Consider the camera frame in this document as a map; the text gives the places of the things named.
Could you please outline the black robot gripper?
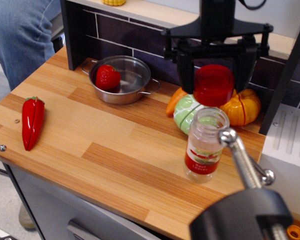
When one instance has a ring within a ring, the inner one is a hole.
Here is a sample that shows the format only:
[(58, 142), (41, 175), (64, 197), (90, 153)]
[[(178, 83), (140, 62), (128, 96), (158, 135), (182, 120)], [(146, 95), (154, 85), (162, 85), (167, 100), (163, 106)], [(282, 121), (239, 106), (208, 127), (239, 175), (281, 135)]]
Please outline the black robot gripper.
[[(195, 21), (161, 32), (165, 38), (164, 58), (177, 63), (180, 85), (186, 93), (194, 92), (194, 58), (187, 39), (198, 39), (202, 45), (209, 45), (242, 36), (237, 41), (240, 51), (234, 60), (235, 88), (238, 92), (246, 88), (252, 77), (258, 49), (268, 54), (269, 34), (274, 27), (268, 23), (238, 20), (235, 18), (235, 9), (234, 0), (201, 0), (199, 17)], [(262, 36), (258, 45), (254, 37), (257, 34)], [(177, 48), (172, 47), (172, 39), (182, 40), (178, 42)]]

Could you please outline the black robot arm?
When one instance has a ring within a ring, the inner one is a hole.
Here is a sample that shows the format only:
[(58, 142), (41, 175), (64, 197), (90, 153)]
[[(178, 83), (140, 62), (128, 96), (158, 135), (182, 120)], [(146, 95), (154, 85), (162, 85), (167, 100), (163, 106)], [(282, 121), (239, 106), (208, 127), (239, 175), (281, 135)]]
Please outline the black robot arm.
[(235, 19), (234, 0), (202, 0), (199, 17), (186, 25), (161, 32), (164, 58), (177, 65), (182, 89), (195, 90), (195, 59), (233, 59), (235, 88), (243, 90), (252, 77), (256, 61), (269, 54), (269, 34), (274, 27)]

